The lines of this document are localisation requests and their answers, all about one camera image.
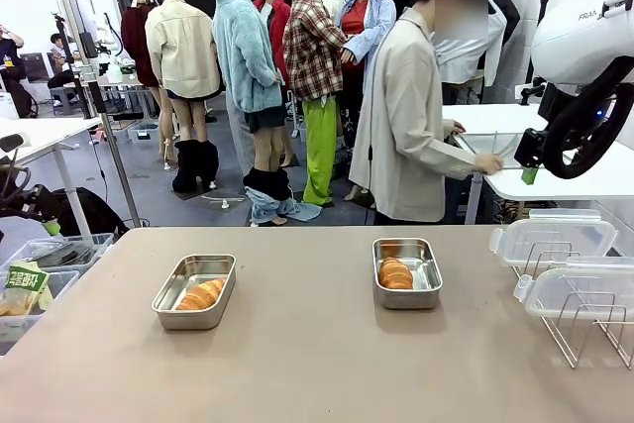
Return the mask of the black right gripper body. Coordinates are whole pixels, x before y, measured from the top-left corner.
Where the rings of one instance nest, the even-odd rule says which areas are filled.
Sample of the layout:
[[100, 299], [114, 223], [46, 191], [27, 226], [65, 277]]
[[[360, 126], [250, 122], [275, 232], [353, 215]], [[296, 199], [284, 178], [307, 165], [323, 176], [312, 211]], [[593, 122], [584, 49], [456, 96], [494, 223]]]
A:
[[526, 129], [519, 141], [514, 159], [523, 168], [538, 168], [542, 164], [545, 138], [545, 131], [537, 131], [532, 128]]

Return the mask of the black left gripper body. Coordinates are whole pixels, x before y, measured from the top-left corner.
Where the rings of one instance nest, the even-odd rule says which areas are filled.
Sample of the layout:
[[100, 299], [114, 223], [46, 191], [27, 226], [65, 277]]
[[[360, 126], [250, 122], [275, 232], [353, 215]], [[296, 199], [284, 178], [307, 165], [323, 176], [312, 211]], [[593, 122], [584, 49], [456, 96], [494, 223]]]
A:
[[36, 184], [19, 193], [18, 216], [40, 223], [55, 221], [60, 215], [60, 202], [43, 185]]

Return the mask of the person's right hand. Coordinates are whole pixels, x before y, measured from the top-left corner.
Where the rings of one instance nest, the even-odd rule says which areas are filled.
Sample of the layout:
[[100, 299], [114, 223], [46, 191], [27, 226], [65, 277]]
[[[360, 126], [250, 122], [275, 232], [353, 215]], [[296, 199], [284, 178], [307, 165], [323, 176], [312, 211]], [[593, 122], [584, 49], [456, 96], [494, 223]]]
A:
[[479, 154], [475, 156], [475, 171], [484, 175], [495, 175], [503, 170], [503, 159], [495, 154]]

